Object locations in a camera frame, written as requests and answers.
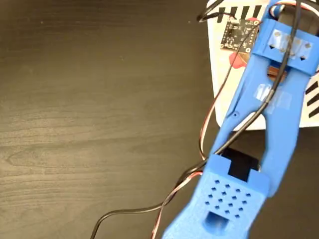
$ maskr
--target black plastic part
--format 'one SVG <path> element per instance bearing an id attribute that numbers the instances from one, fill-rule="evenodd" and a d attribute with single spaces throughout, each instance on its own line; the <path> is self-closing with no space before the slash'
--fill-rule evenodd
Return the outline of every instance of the black plastic part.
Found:
<path id="1" fill-rule="evenodd" d="M 227 148 L 222 156 L 231 160 L 228 175 L 247 182 L 251 169 L 258 170 L 258 159 L 239 152 L 235 149 Z"/>
<path id="2" fill-rule="evenodd" d="M 304 0 L 303 2 L 306 2 L 319 11 L 319 5 L 315 2 L 307 0 Z M 283 11 L 280 13 L 278 21 L 292 26 L 295 11 L 295 6 L 286 5 Z M 319 17 L 312 11 L 302 9 L 301 20 L 298 29 L 308 32 L 312 35 L 319 36 Z"/>

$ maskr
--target red wire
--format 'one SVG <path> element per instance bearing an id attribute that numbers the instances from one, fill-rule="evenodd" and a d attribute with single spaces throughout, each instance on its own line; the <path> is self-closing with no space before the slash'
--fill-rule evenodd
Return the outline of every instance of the red wire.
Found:
<path id="1" fill-rule="evenodd" d="M 192 174 L 190 174 L 183 182 L 181 182 L 179 185 L 177 185 L 169 194 L 168 196 L 165 198 L 165 200 L 163 201 L 161 208 L 159 210 L 159 214 L 156 218 L 155 221 L 155 225 L 152 231 L 152 236 L 151 239 L 155 239 L 156 234 L 158 232 L 159 226 L 160 226 L 160 220 L 161 220 L 161 215 L 164 209 L 164 206 L 166 205 L 166 203 L 171 199 L 172 195 L 174 195 L 175 193 L 177 193 L 181 188 L 183 188 L 184 186 L 186 186 L 194 177 L 196 176 L 201 176 L 203 174 L 203 172 L 194 172 Z"/>

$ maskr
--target dark wooden table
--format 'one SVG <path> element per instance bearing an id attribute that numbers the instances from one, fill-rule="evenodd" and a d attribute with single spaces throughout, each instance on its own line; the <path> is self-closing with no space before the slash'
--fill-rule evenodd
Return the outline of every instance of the dark wooden table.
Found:
<path id="1" fill-rule="evenodd" d="M 0 238 L 88 239 L 109 210 L 160 202 L 200 160 L 212 100 L 205 1 L 2 0 Z M 209 149 L 218 126 L 213 120 Z M 318 233 L 319 129 L 302 129 L 251 239 Z M 260 157 L 264 132 L 234 147 Z M 195 182 L 169 205 L 162 230 Z M 156 214 L 107 220 L 98 239 L 149 238 Z"/>

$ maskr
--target black wire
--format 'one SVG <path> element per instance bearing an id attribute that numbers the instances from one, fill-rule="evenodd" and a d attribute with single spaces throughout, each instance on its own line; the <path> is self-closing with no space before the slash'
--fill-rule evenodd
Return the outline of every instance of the black wire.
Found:
<path id="1" fill-rule="evenodd" d="M 259 109 L 253 114 L 252 117 L 248 119 L 247 122 L 244 123 L 243 126 L 240 127 L 240 129 L 235 132 L 228 140 L 226 143 L 224 143 L 215 153 L 220 154 L 225 150 L 227 147 L 229 147 L 264 111 L 264 109 L 268 106 L 269 102 L 272 100 L 272 98 L 275 95 L 275 92 L 280 84 L 280 81 L 285 73 L 285 68 L 288 64 L 289 56 L 290 56 L 290 51 L 293 45 L 293 41 L 298 29 L 298 25 L 301 19 L 301 0 L 296 1 L 296 11 L 294 15 L 294 20 L 293 20 L 293 27 L 290 33 L 290 38 L 288 41 L 288 46 L 286 48 L 286 52 L 283 57 L 283 61 L 280 65 L 280 68 L 278 70 L 277 77 L 273 83 L 273 86 L 270 89 L 269 94 L 267 95 L 266 99 L 262 103 L 262 105 L 259 107 Z"/>
<path id="2" fill-rule="evenodd" d="M 216 2 L 214 2 L 211 6 L 209 6 L 207 8 L 206 11 L 204 11 L 204 14 L 201 15 L 202 16 L 202 19 L 203 20 L 205 17 L 207 17 L 207 14 L 209 12 L 211 12 L 216 6 L 218 6 L 219 4 L 221 4 L 223 2 L 223 0 L 218 0 Z M 292 28 L 292 31 L 291 31 L 291 34 L 290 34 L 290 39 L 289 39 L 289 42 L 288 42 L 288 46 L 287 46 L 287 49 L 286 49 L 286 52 L 285 52 L 285 55 L 283 57 L 283 61 L 282 61 L 282 64 L 279 68 L 279 71 L 278 71 L 278 74 L 277 74 L 277 77 L 274 81 L 274 84 L 266 98 L 266 101 L 263 103 L 263 105 L 260 107 L 260 109 L 262 109 L 262 107 L 264 105 L 268 105 L 269 101 L 272 99 L 272 97 L 274 96 L 278 86 L 279 86 L 279 83 L 281 81 L 281 78 L 283 76 L 283 74 L 285 73 L 285 68 L 288 64 L 288 59 L 289 59 L 289 56 L 290 56 L 290 50 L 292 48 L 292 44 L 293 44 L 293 40 L 294 40 L 294 37 L 296 35 L 296 32 L 297 32 L 297 29 L 298 29 L 298 25 L 299 25 L 299 21 L 300 21 L 300 15 L 301 15 L 301 0 L 297 0 L 296 1 L 296 12 L 295 12 L 295 16 L 294 16 L 294 24 L 293 24 L 293 28 Z M 240 46 L 238 47 L 237 49 L 237 52 L 236 52 L 236 56 L 238 55 L 239 53 L 239 50 L 242 46 L 242 44 L 245 42 L 245 40 L 247 39 L 247 37 L 251 34 L 251 32 L 256 28 L 258 27 L 260 24 L 262 24 L 262 22 L 260 22 L 258 25 L 256 25 L 255 27 L 253 27 L 251 29 L 251 31 L 246 35 L 245 39 L 241 42 Z M 232 64 L 230 65 L 229 67 L 229 70 L 227 72 L 227 75 L 226 75 L 226 79 L 229 77 L 229 74 L 230 74 L 230 71 L 233 67 L 233 63 L 234 61 L 232 62 Z M 262 113 L 262 111 L 258 110 L 258 112 L 260 113 L 256 113 L 255 115 L 257 115 L 257 117 Z M 187 169 L 182 175 L 181 177 L 179 178 L 178 182 L 176 185 L 179 185 L 182 181 L 184 181 L 190 174 L 196 172 L 196 171 L 199 171 L 201 168 L 203 168 L 205 166 L 205 164 L 207 163 L 207 160 L 204 160 L 204 161 L 201 161 L 197 164 L 195 164 L 194 166 L 192 166 L 191 168 Z M 175 195 L 172 195 L 172 197 L 170 198 L 170 200 L 167 202 L 167 204 L 174 198 Z M 95 224 L 94 226 L 94 229 L 93 229 L 93 232 L 92 232 L 92 235 L 91 235 L 91 239 L 94 239 L 95 236 L 96 236 L 96 233 L 99 229 L 99 226 L 101 225 L 101 223 L 108 217 L 110 216 L 114 216 L 114 215 L 119 215 L 119 214 L 142 214 L 142 213 L 149 213 L 149 212 L 153 212 L 153 211 L 156 211 L 158 209 L 160 209 L 162 206 L 162 203 L 159 203 L 157 205 L 154 205 L 154 206 L 151 206 L 151 207 L 147 207 L 147 208 L 139 208 L 139 209 L 124 209 L 124 210 L 115 210 L 115 211 L 111 211 L 111 212 L 108 212 L 106 213 L 105 215 L 103 215 Z"/>
<path id="3" fill-rule="evenodd" d="M 227 16 L 231 16 L 234 19 L 236 19 L 234 14 L 231 14 L 231 13 L 228 13 L 228 12 L 214 12 L 212 14 L 209 14 L 209 15 L 203 17 L 201 20 L 199 20 L 199 22 L 204 22 L 204 21 L 207 21 L 208 19 L 215 18 L 215 17 L 218 17 L 220 15 L 227 15 Z"/>
<path id="4" fill-rule="evenodd" d="M 204 22 L 206 21 L 209 16 L 209 13 L 213 11 L 218 5 L 220 5 L 224 0 L 217 0 L 213 2 L 209 7 L 207 7 L 200 15 L 197 17 L 198 22 Z"/>
<path id="5" fill-rule="evenodd" d="M 250 32 L 245 36 L 244 40 L 241 42 L 240 46 L 237 49 L 236 52 L 236 56 L 239 53 L 240 48 L 242 47 L 242 45 L 244 44 L 244 42 L 246 41 L 246 39 L 250 36 L 251 32 L 257 28 L 262 22 L 260 22 L 258 25 L 254 26 Z M 229 73 L 233 67 L 235 61 L 232 62 L 232 64 L 229 67 Z M 180 176 L 180 178 L 178 179 L 178 182 L 176 183 L 176 186 L 179 185 L 180 183 L 182 183 L 190 174 L 200 171 L 206 164 L 207 161 L 200 161 L 199 163 L 195 164 L 194 166 L 188 168 L 186 171 L 183 172 L 183 174 Z M 172 197 L 169 199 L 169 201 L 166 203 L 166 205 L 168 203 L 171 202 L 171 200 L 174 198 L 175 194 L 172 195 Z M 107 219 L 108 217 L 114 216 L 114 215 L 123 215 L 123 214 L 143 214 L 143 213 L 149 213 L 149 212 L 154 212 L 157 211 L 161 208 L 162 203 L 156 204 L 154 206 L 150 206 L 150 207 L 146 207 L 146 208 L 138 208 L 138 209 L 123 209 L 123 210 L 115 210 L 115 211 L 111 211 L 108 212 L 106 214 L 104 214 L 95 224 L 91 237 L 90 239 L 94 239 L 96 237 L 97 231 L 101 225 L 101 223 Z"/>
<path id="6" fill-rule="evenodd" d="M 287 49 L 286 49 L 286 52 L 284 54 L 284 57 L 283 57 L 283 61 L 280 65 L 280 68 L 278 70 L 278 73 L 277 73 L 277 76 L 275 78 L 275 81 L 274 81 L 274 84 L 269 92 L 269 94 L 267 95 L 266 97 L 266 100 L 265 102 L 260 106 L 260 108 L 256 111 L 256 113 L 252 116 L 252 121 L 250 124 L 252 124 L 253 121 L 255 121 L 257 119 L 257 117 L 259 115 L 261 115 L 261 113 L 263 112 L 263 109 L 265 109 L 269 103 L 269 101 L 272 99 L 272 97 L 274 96 L 279 84 L 280 84 L 280 81 L 281 81 L 281 78 L 282 76 L 284 75 L 285 73 L 285 68 L 288 64 L 288 59 L 289 59 L 289 56 L 290 56 L 290 50 L 292 48 L 292 44 L 293 44 L 293 41 L 294 41 L 294 37 L 297 33 L 297 29 L 298 29 L 298 25 L 299 25 L 299 21 L 300 21 L 300 16 L 301 16 L 301 0 L 297 0 L 296 1 L 296 11 L 295 11 L 295 15 L 294 15 L 294 20 L 293 20 L 293 27 L 292 27 L 292 31 L 291 31 L 291 34 L 290 34 L 290 39 L 289 39 L 289 42 L 288 42 L 288 46 L 287 46 Z M 242 41 L 241 45 L 239 46 L 237 52 L 236 52 L 236 55 L 238 54 L 242 44 L 244 43 L 245 39 Z M 229 74 L 230 74 L 230 71 L 232 69 L 232 65 L 230 66 L 230 68 L 228 69 L 228 72 L 227 72 L 227 75 L 226 75 L 226 79 L 229 77 Z M 231 141 L 228 141 L 226 142 L 221 148 L 219 148 L 216 152 L 214 152 L 214 154 L 221 154 L 222 151 L 224 150 L 224 148 L 228 147 L 229 145 L 231 145 L 241 134 L 242 132 L 244 131 L 238 131 L 237 133 L 237 136 L 234 137 L 233 140 Z M 196 165 L 192 166 L 191 168 L 189 168 L 188 170 L 186 170 L 182 176 L 186 177 L 187 175 L 195 172 L 195 171 L 198 171 L 199 169 L 201 169 L 202 167 L 205 166 L 205 164 L 207 163 L 207 160 L 204 160 L 204 161 L 201 161 L 199 163 L 197 163 Z"/>
<path id="7" fill-rule="evenodd" d="M 186 178 L 184 178 L 184 174 L 182 174 L 180 176 L 180 178 L 178 179 L 178 182 L 176 183 L 175 187 L 177 187 L 179 184 L 181 184 Z M 172 199 L 175 197 L 176 193 L 173 194 L 170 199 L 168 200 L 168 202 L 164 205 L 166 206 L 168 203 L 170 203 L 172 201 Z M 114 211 L 110 211 L 106 214 L 104 214 L 102 217 L 99 218 L 99 220 L 96 222 L 96 224 L 94 225 L 92 234 L 90 239 L 94 239 L 96 237 L 96 234 L 98 232 L 98 229 L 101 225 L 101 223 L 114 215 L 124 215 L 124 214 L 143 214 L 143 213 L 150 213 L 150 212 L 154 212 L 159 210 L 162 207 L 163 202 L 156 204 L 154 206 L 150 206 L 150 207 L 146 207 L 146 208 L 137 208 L 137 209 L 121 209 L 121 210 L 114 210 Z"/>

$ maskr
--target perforated grid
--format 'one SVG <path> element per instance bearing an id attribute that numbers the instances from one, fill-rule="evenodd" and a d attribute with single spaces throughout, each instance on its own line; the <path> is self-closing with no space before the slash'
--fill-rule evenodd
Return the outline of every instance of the perforated grid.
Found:
<path id="1" fill-rule="evenodd" d="M 239 219 L 252 197 L 252 192 L 248 192 L 247 189 L 239 188 L 238 185 L 232 187 L 231 184 L 223 184 L 220 179 L 216 179 L 205 204 L 213 206 L 221 216 Z"/>

